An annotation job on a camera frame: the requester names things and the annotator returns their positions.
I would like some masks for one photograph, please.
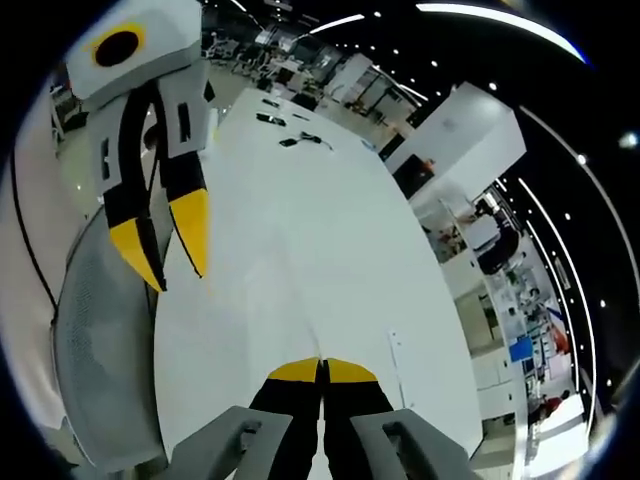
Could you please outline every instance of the black ceiling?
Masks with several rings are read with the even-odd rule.
[[[230,0],[209,0],[209,7],[215,2],[219,8],[238,10]],[[514,27],[459,15],[422,13],[415,7],[419,2],[410,0],[288,0],[285,3],[291,5],[290,12],[278,12],[275,2],[240,2],[260,22],[274,21],[280,13],[282,25],[301,33],[310,30],[309,23],[315,27],[358,13],[365,15],[364,20],[316,36],[338,45],[346,54],[361,51],[385,72],[394,71],[398,82],[429,98],[424,107],[427,110],[435,109],[454,84],[470,81],[487,89],[489,82],[497,83],[498,90],[493,93],[497,98],[515,110],[520,105],[527,107],[588,157],[589,167],[620,213],[640,258],[640,228],[635,225],[640,205],[640,188],[636,186],[640,153],[618,145],[625,132],[640,134],[640,96],[636,93],[640,69],[635,66],[638,37],[635,16],[625,11],[627,7],[551,0],[535,4],[524,0],[456,2],[500,9],[543,23],[584,54],[588,63],[583,64],[546,40]],[[513,10],[507,3],[520,6]],[[373,15],[376,11],[380,18]],[[437,67],[431,65],[432,60],[437,61]],[[436,91],[443,96],[436,97]],[[518,121],[528,152],[506,174],[510,195],[523,223],[530,219],[547,249],[561,252],[546,221],[518,185],[517,178],[523,178],[558,226],[573,257],[593,317],[597,389],[606,407],[613,391],[606,380],[611,378],[615,387],[640,354],[640,314],[631,264],[613,217],[576,161],[520,112]],[[526,214],[529,209],[532,215]],[[571,221],[565,220],[565,212],[570,212]],[[584,364],[591,361],[584,308],[575,290],[569,294],[575,297],[569,308],[577,341],[585,345],[579,352]],[[606,308],[600,308],[601,299]]]

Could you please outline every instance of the person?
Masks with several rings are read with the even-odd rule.
[[[562,395],[559,397],[549,398],[546,395],[543,395],[542,402],[538,405],[538,408],[529,414],[529,425],[537,423],[540,420],[544,420],[545,418],[549,418],[551,414],[560,407],[562,402],[570,396],[571,392],[569,392],[569,390],[562,392]]]
[[[529,290],[524,290],[520,292],[518,295],[518,299],[520,300],[521,307],[527,307],[531,304],[536,303],[536,301],[540,298],[540,289],[538,287],[533,287]]]
[[[478,265],[485,275],[497,273],[518,250],[520,244],[520,234],[515,228],[510,225],[500,225],[499,229],[500,238],[488,251],[478,257]]]

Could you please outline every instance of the gray grille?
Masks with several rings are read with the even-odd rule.
[[[164,253],[172,226],[162,196],[152,212]],[[156,295],[150,297],[155,305]],[[69,262],[54,356],[69,423],[92,464],[115,472],[164,454],[153,391],[153,314],[144,281],[109,241],[104,210]]]

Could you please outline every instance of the desk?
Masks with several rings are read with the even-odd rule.
[[[395,408],[402,383],[407,406],[471,454],[482,438],[471,359],[409,204],[359,137],[267,97],[244,90],[204,155],[208,275],[196,277],[178,239],[167,252],[154,352],[167,454],[228,407],[247,405],[270,371],[314,355],[370,369]],[[278,144],[301,130],[334,151]],[[398,370],[391,332],[402,343]]]

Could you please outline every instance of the curved light strip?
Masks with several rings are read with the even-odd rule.
[[[529,227],[529,231],[533,234],[533,237],[538,242],[538,245],[540,246],[540,250],[542,251],[542,255],[544,256],[545,261],[549,265],[549,270],[551,270],[551,274],[553,275],[553,281],[556,283],[556,287],[558,289],[558,292],[560,293],[560,298],[562,299],[562,305],[564,306],[564,311],[567,314],[567,323],[569,324],[569,332],[571,334],[571,346],[573,347],[573,357],[574,357],[573,366],[575,367],[575,370],[576,370],[575,379],[576,379],[576,392],[577,392],[580,389],[580,371],[578,369],[578,348],[576,347],[576,336],[573,334],[573,324],[571,323],[571,314],[569,313],[569,305],[567,304],[567,300],[564,298],[564,291],[562,290],[562,285],[560,285],[558,274],[556,273],[555,268],[553,268],[553,263],[551,262],[549,255],[547,255],[547,250],[544,248],[544,245],[540,241],[540,237],[538,237],[538,234],[536,233],[535,229],[533,228],[533,225],[531,225],[531,222],[529,222],[529,220],[527,220],[527,226]]]
[[[364,15],[362,15],[361,13],[357,15],[351,15],[350,17],[345,17],[340,20],[336,20],[335,22],[329,22],[329,23],[325,23],[324,25],[320,25],[318,28],[314,28],[309,33],[310,34],[318,33],[323,30],[326,30],[327,28],[337,27],[338,25],[344,25],[345,23],[355,22],[357,20],[363,20],[363,19],[364,19]]]
[[[240,5],[240,2],[238,2],[238,0],[231,0],[233,3],[236,4],[236,7],[238,7],[240,10],[242,10],[243,12],[246,12],[247,9],[244,8],[242,5]]]
[[[598,192],[600,192],[600,195],[602,196],[604,203],[606,203],[607,207],[609,207],[609,211],[611,212],[611,215],[613,216],[613,219],[615,220],[616,225],[618,226],[618,230],[620,231],[620,235],[622,236],[622,241],[624,242],[624,246],[627,248],[627,255],[629,256],[629,261],[631,262],[631,270],[633,270],[633,277],[636,281],[638,309],[640,310],[640,273],[638,272],[638,263],[636,262],[636,256],[633,253],[633,247],[631,247],[631,242],[629,241],[629,236],[627,235],[627,231],[624,228],[624,225],[622,224],[622,220],[620,219],[620,215],[618,215],[618,211],[613,206],[613,202],[609,198],[609,195],[607,195],[607,192],[604,190],[604,187],[602,186],[602,184],[598,181],[598,179],[593,174],[591,169],[586,165],[586,162],[579,161],[578,157],[580,155],[578,155],[578,153],[575,150],[573,150],[571,146],[567,142],[565,142],[560,135],[558,135],[549,125],[543,122],[536,114],[528,110],[526,107],[523,107],[522,105],[520,105],[520,110],[522,110],[527,116],[529,116],[532,120],[538,123],[538,125],[540,125],[542,128],[544,128],[553,138],[555,138],[558,141],[560,145],[564,147],[564,149],[567,152],[571,154],[573,158],[576,159],[576,161],[578,162],[578,165],[580,165],[582,170],[584,170],[584,172],[587,174],[589,179],[596,186],[596,188],[598,189]]]
[[[459,13],[461,15],[471,15],[473,17],[482,17],[497,22],[506,23],[522,30],[526,30],[534,35],[544,38],[545,40],[562,48],[565,52],[570,53],[583,63],[587,63],[582,54],[564,37],[560,36],[553,30],[532,22],[526,18],[518,17],[511,13],[493,10],[491,8],[474,7],[472,5],[457,5],[453,3],[420,3],[416,5],[422,12],[435,13]]]
[[[567,261],[569,262],[569,266],[571,267],[571,272],[573,272],[573,277],[576,279],[578,292],[580,292],[580,298],[582,299],[582,305],[584,306],[584,313],[587,317],[587,327],[589,328],[589,339],[591,340],[590,342],[591,343],[591,362],[592,362],[591,378],[593,380],[593,397],[594,397],[591,399],[591,408],[589,408],[589,420],[587,421],[587,437],[588,437],[589,433],[591,432],[591,425],[593,423],[593,414],[596,408],[595,396],[596,396],[596,386],[598,385],[598,373],[596,371],[596,344],[595,344],[595,339],[593,337],[593,325],[591,324],[591,313],[589,312],[587,297],[585,297],[584,295],[584,289],[582,288],[582,282],[580,281],[580,277],[578,276],[578,272],[576,271],[576,266],[573,264],[571,255],[569,255],[569,250],[567,250],[567,246],[564,244],[564,241],[562,241],[562,237],[558,233],[558,229],[553,224],[553,222],[551,221],[551,218],[549,217],[549,214],[540,203],[540,200],[538,200],[538,198],[533,194],[529,186],[521,178],[518,178],[518,181],[520,182],[520,185],[522,185],[522,187],[527,191],[527,193],[533,200],[533,203],[535,203],[538,206],[538,208],[540,209],[540,212],[542,212],[542,216],[545,218],[545,220],[551,227],[551,230],[553,230],[553,233],[555,234],[556,239],[558,240],[558,243],[560,244],[560,247],[562,248],[562,251],[564,252],[565,257],[567,257]]]
[[[496,182],[498,183],[500,188],[504,191],[504,193],[507,193],[507,187],[504,186],[504,184],[500,181],[499,178],[496,178]]]
[[[403,90],[406,90],[409,93],[412,93],[413,95],[415,95],[418,98],[421,98],[422,100],[424,100],[425,102],[428,102],[429,99],[427,97],[425,97],[424,95],[422,95],[421,93],[416,92],[413,88],[409,88],[406,85],[403,85],[401,83],[398,84],[400,86],[400,88],[402,88]]]

